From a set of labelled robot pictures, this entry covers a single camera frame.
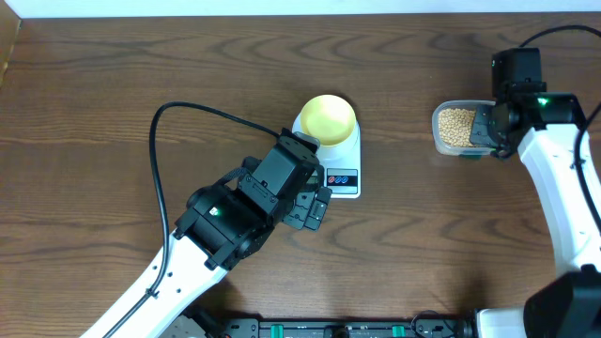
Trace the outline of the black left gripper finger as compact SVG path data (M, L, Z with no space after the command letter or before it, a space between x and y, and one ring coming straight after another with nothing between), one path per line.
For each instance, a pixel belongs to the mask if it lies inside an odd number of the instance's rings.
M316 220L309 217L314 200L314 192L300 192L283 223L294 229L315 229Z
M317 231L324 219L329 202L331 200L331 189L320 187L314 196L305 218L304 227L311 231Z

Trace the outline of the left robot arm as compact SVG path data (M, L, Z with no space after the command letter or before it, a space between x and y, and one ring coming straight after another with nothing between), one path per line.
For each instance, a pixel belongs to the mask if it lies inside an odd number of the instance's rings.
M247 157L194 192L151 264L85 336L158 337L278 223L316 231L331 199L318 149L316 138L284 129L264 159Z

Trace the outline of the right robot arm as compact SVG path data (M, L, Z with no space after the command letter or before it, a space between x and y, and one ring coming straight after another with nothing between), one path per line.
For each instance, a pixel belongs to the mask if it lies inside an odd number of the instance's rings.
M477 108L470 133L492 156L518 155L551 235L557 277L516 308L475 316L480 337L597 337L600 334L600 180L575 95L552 93L536 48L492 57L494 106Z

